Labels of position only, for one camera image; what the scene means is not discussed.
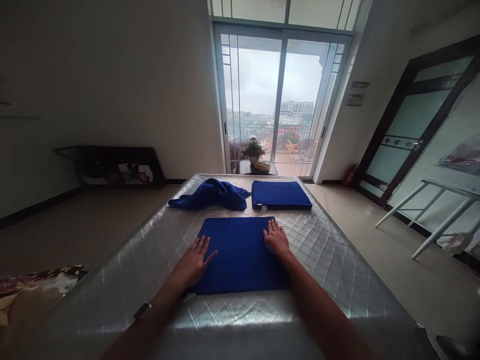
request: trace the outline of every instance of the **crumpled blue towel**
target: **crumpled blue towel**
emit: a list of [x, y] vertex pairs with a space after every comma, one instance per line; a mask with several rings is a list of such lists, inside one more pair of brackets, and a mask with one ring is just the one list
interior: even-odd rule
[[178, 199], [170, 200], [168, 205], [182, 210], [202, 210], [209, 205], [218, 204], [237, 211], [247, 208], [245, 199], [249, 196], [249, 191], [211, 177], [205, 180], [192, 195], [181, 195]]

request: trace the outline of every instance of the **cloudy sky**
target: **cloudy sky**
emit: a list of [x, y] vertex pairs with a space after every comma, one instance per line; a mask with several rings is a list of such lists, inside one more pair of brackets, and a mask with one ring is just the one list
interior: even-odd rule
[[[232, 48], [230, 58], [231, 76], [230, 67], [223, 66], [227, 108], [232, 108], [233, 95], [235, 111], [240, 107], [242, 111], [271, 115], [277, 97], [280, 52], [240, 48], [237, 61], [237, 49]], [[319, 55], [287, 53], [282, 101], [314, 102], [316, 100], [322, 78], [319, 58]]]

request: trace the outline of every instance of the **hand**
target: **hand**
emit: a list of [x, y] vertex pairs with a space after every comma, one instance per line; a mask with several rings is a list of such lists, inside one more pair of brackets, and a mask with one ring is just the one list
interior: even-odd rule
[[275, 220], [272, 219], [268, 222], [268, 232], [263, 230], [263, 239], [268, 251], [277, 258], [282, 254], [290, 253], [289, 240], [285, 235], [284, 228]]
[[171, 273], [170, 281], [181, 287], [182, 291], [199, 282], [205, 270], [219, 253], [214, 251], [204, 262], [205, 254], [209, 248], [210, 238], [205, 235], [200, 239], [197, 237], [190, 245]]

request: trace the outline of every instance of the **door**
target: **door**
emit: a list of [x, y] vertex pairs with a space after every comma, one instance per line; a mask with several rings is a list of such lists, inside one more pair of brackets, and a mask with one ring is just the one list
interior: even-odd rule
[[227, 171], [256, 137], [279, 175], [311, 179], [351, 38], [215, 23], [214, 30]]
[[409, 62], [358, 167], [354, 187], [387, 204], [479, 72], [480, 37]]

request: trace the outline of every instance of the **sign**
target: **sign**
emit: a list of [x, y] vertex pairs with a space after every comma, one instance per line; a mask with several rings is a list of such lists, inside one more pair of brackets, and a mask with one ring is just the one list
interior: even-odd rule
[[365, 92], [369, 86], [369, 82], [354, 81], [351, 84], [350, 94], [345, 105], [361, 107], [364, 102]]

